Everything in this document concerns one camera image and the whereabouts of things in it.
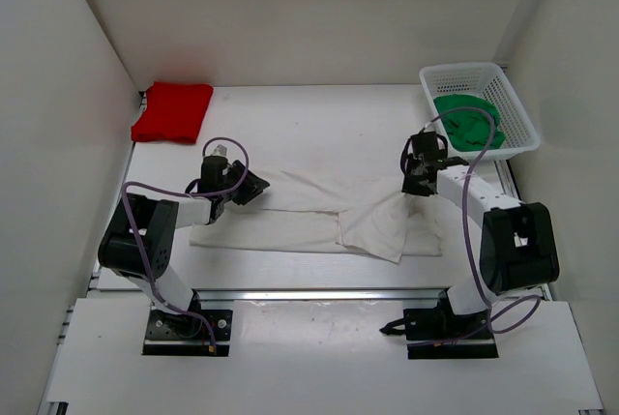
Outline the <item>white t shirt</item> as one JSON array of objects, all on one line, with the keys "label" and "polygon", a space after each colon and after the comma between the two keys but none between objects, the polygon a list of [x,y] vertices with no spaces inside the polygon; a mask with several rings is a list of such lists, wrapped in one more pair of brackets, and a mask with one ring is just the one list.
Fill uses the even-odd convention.
[{"label": "white t shirt", "polygon": [[245,206],[227,205],[212,225],[193,227],[192,246],[358,253],[392,263],[442,253],[435,199],[403,193],[396,176],[263,168],[257,174],[270,184],[264,194]]}]

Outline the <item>red t shirt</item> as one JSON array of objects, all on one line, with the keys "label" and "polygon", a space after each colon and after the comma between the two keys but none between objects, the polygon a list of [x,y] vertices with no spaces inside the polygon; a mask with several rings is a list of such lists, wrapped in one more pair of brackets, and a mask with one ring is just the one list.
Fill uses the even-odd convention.
[{"label": "red t shirt", "polygon": [[195,144],[213,94],[208,84],[154,82],[131,128],[132,141]]}]

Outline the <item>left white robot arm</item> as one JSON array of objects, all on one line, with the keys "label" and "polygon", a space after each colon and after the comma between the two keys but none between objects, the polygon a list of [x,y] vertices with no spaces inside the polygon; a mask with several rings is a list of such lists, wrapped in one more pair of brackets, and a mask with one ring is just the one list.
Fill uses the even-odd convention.
[{"label": "left white robot arm", "polygon": [[100,264],[137,285],[155,307],[169,316],[182,338],[199,333],[203,324],[196,292],[170,266],[175,232],[182,227],[217,221],[228,202],[244,206],[270,187],[243,163],[205,157],[200,176],[173,200],[130,193],[128,183],[98,249]]}]

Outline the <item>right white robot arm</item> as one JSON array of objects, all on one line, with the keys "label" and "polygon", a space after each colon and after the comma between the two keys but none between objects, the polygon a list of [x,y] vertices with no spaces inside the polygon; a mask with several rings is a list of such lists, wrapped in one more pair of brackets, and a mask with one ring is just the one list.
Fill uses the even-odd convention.
[{"label": "right white robot arm", "polygon": [[499,192],[478,176],[474,166],[450,157],[447,139],[435,132],[411,135],[400,156],[402,191],[437,195],[461,210],[471,276],[446,289],[434,325],[454,338],[470,322],[512,290],[554,282],[560,273],[548,209]]}]

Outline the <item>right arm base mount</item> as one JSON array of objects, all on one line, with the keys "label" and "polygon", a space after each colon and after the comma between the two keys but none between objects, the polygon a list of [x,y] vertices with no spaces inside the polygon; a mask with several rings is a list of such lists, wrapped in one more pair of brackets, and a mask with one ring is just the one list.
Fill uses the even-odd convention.
[{"label": "right arm base mount", "polygon": [[456,315],[440,300],[433,308],[404,309],[379,332],[405,337],[408,360],[483,360],[499,357],[485,311]]}]

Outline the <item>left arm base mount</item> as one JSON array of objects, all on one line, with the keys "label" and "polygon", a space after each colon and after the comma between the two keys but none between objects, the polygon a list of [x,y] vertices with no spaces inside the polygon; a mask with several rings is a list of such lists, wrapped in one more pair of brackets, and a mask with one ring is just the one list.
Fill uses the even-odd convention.
[{"label": "left arm base mount", "polygon": [[202,320],[150,307],[142,354],[145,356],[227,357],[233,310],[210,309],[199,313],[212,327],[216,345]]}]

